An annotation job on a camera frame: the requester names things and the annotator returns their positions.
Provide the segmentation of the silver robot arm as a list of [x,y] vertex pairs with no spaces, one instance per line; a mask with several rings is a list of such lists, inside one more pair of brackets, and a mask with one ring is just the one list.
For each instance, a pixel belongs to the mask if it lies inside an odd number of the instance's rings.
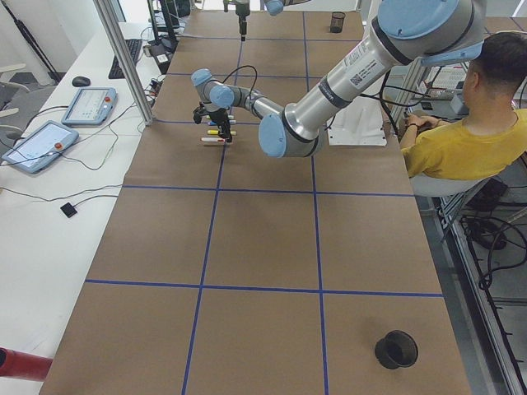
[[[309,0],[263,0],[264,9],[271,15],[276,16],[283,11],[284,7],[302,4],[309,2]],[[235,6],[235,13],[238,16],[239,32],[242,41],[245,40],[247,35],[247,17],[250,15],[250,1],[249,0],[233,0],[223,1],[223,11],[228,12],[229,6]]]
[[191,76],[200,99],[194,122],[209,117],[220,138],[231,142],[227,111],[241,107],[259,118],[259,145],[267,156],[312,156],[322,146],[324,125],[392,67],[416,58],[427,66],[476,58],[483,46],[486,10],[484,1],[383,1],[366,38],[304,97],[286,106],[198,69]]

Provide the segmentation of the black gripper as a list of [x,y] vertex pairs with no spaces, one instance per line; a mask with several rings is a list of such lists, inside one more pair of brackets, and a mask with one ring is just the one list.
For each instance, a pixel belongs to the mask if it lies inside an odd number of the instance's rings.
[[241,35],[247,34],[247,17],[250,15],[249,0],[235,0],[236,15],[238,16]]
[[231,133],[230,119],[227,117],[227,115],[229,115],[227,110],[219,108],[214,111],[209,111],[208,115],[212,118],[210,120],[219,127],[218,136],[226,140],[226,142],[232,142],[233,136]]

